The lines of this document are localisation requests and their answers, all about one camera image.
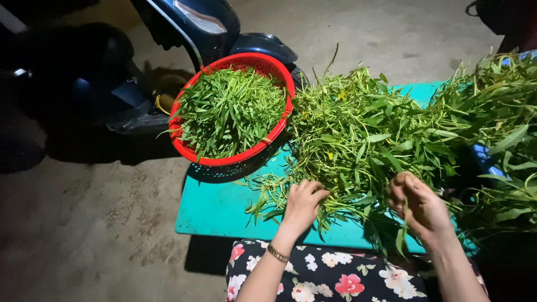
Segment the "yellow leaf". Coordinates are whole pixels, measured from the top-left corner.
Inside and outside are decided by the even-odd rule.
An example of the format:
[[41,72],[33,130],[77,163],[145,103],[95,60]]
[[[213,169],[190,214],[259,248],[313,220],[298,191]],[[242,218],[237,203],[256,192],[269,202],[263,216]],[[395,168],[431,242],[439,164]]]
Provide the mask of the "yellow leaf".
[[342,100],[347,100],[347,98],[345,97],[345,92],[344,92],[344,91],[342,91],[342,92],[340,92],[340,93],[338,94],[338,96],[337,96],[337,100],[340,100],[340,99],[342,99]]

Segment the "black floral fabric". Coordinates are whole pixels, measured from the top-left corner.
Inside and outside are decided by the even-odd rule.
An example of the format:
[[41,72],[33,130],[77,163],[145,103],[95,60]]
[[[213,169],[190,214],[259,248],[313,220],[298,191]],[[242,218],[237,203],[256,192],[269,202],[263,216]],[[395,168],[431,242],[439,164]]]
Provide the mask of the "black floral fabric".
[[[226,269],[228,302],[236,299],[241,285],[268,245],[262,240],[234,243]],[[416,265],[410,265],[412,270],[403,269],[373,253],[344,253],[331,248],[295,246],[285,267],[276,301],[439,300],[438,281],[430,261],[416,256],[407,259],[407,262]],[[485,289],[476,265],[472,261],[471,264]]]

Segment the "scooter headlight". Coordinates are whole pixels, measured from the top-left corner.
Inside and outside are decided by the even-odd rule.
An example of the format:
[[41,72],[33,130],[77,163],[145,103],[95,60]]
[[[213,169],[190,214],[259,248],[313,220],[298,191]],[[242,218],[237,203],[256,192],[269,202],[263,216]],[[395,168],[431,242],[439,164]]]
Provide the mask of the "scooter headlight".
[[203,31],[211,34],[227,32],[226,27],[215,17],[198,13],[178,0],[173,0],[173,6],[177,7],[190,21]]

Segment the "wrist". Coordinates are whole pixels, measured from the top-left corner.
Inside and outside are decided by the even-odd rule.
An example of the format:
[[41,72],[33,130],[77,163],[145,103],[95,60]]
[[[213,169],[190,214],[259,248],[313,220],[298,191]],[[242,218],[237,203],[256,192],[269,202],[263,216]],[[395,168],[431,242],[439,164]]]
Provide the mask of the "wrist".
[[278,252],[288,256],[299,236],[291,227],[282,223],[271,243]]
[[427,252],[434,254],[449,253],[453,249],[462,248],[454,231],[430,233],[422,238],[422,242]]

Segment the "scooter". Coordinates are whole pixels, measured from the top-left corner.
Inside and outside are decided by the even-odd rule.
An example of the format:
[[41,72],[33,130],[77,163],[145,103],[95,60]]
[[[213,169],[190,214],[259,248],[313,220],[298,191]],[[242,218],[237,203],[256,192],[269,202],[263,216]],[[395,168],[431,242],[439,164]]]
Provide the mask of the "scooter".
[[[185,47],[196,71],[228,55],[256,52],[282,62],[295,86],[307,82],[294,64],[297,54],[274,35],[241,34],[225,0],[131,1],[154,41],[164,50]],[[26,71],[19,71],[21,86],[34,99],[25,100],[23,108],[45,131],[104,126],[131,134],[168,127],[168,116],[155,105],[154,88],[132,62],[132,44],[116,28],[64,27],[30,32],[22,41],[12,55]]]

